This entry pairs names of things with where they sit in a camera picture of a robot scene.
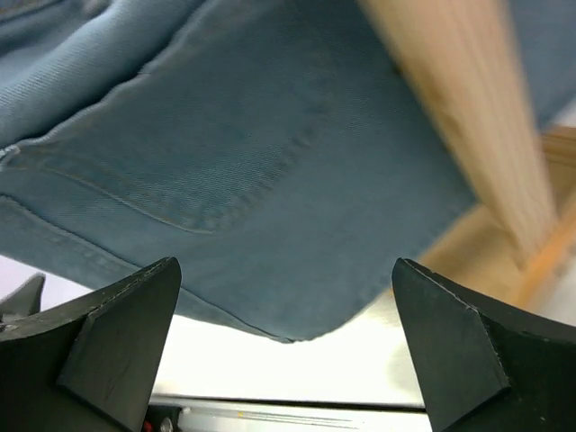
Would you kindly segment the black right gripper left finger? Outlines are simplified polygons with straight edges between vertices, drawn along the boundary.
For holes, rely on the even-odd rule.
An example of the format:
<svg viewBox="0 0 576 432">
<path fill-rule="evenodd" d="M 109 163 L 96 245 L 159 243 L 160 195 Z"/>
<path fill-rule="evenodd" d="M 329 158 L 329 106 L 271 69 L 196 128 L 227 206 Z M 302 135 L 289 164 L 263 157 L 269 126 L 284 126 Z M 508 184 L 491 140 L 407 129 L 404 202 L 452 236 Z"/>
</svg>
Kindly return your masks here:
<svg viewBox="0 0 576 432">
<path fill-rule="evenodd" d="M 1 300 L 3 431 L 139 431 L 181 284 L 163 258 L 42 310 L 37 274 Z"/>
</svg>

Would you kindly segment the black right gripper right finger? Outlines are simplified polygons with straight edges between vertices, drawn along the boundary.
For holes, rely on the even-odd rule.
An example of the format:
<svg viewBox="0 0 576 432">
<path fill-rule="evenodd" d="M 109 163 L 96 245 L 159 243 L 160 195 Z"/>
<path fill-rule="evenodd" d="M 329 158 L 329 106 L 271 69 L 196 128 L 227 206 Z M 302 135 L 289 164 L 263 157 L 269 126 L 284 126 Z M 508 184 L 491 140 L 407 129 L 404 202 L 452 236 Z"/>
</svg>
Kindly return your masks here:
<svg viewBox="0 0 576 432">
<path fill-rule="evenodd" d="M 408 259 L 391 275 L 435 431 L 573 431 L 575 329 Z"/>
</svg>

